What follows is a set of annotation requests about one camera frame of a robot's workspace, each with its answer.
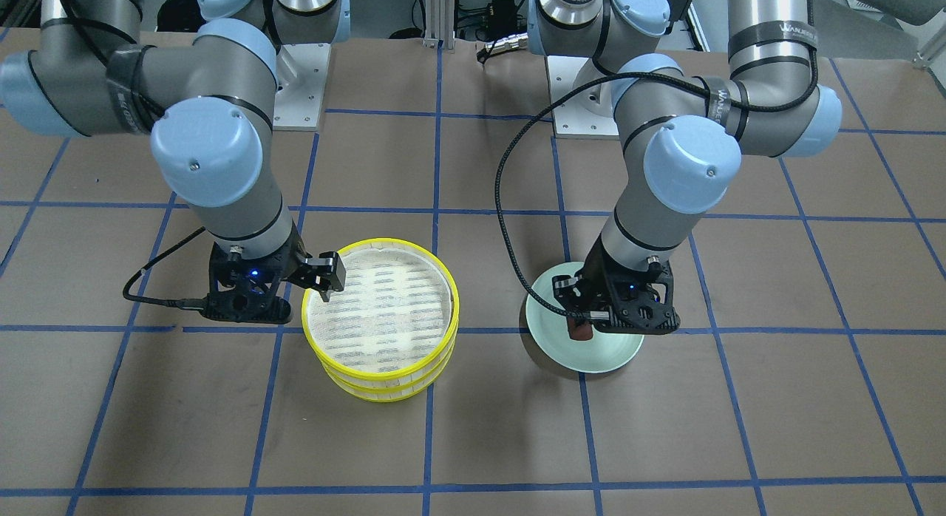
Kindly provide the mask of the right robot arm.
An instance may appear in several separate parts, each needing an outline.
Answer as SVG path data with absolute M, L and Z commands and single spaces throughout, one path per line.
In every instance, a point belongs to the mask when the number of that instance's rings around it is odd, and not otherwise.
M 350 0 L 196 0 L 189 47 L 141 44 L 143 0 L 41 0 L 41 47 L 2 62 L 2 100 L 37 135 L 151 138 L 170 189 L 213 237 L 200 299 L 123 297 L 219 322 L 286 324 L 283 282 L 327 301 L 343 291 L 335 252 L 312 256 L 270 166 L 285 44 L 342 42 Z

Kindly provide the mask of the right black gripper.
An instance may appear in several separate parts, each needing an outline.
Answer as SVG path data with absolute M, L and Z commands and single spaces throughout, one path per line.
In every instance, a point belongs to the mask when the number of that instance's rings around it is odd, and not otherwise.
M 261 259 L 243 259 L 213 245 L 203 317 L 218 322 L 287 324 L 293 308 L 278 290 L 290 276 L 295 286 L 317 291 L 324 303 L 332 293 L 345 289 L 346 269 L 339 252 L 300 257 L 304 253 L 297 228 L 291 229 L 277 251 Z

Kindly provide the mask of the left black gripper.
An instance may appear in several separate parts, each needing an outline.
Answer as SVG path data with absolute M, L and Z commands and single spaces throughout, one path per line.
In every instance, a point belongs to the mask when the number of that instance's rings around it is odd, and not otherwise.
M 591 335 L 595 330 L 631 335 L 665 335 L 680 327 L 673 304 L 675 277 L 671 264 L 644 260 L 644 270 L 628 269 L 606 254 L 604 244 L 591 247 L 576 276 L 553 276 L 554 299 L 565 317 L 574 318 L 574 335 Z

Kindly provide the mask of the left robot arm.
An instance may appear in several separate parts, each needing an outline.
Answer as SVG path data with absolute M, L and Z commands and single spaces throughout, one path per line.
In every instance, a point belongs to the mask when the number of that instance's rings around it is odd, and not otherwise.
M 843 108 L 818 82 L 811 0 L 729 0 L 729 77 L 687 77 L 656 42 L 668 0 L 529 0 L 529 48 L 586 58 L 576 86 L 610 99 L 628 182 L 578 271 L 551 280 L 555 330 L 665 334 L 679 326 L 669 257 L 724 198 L 744 155 L 810 157 Z

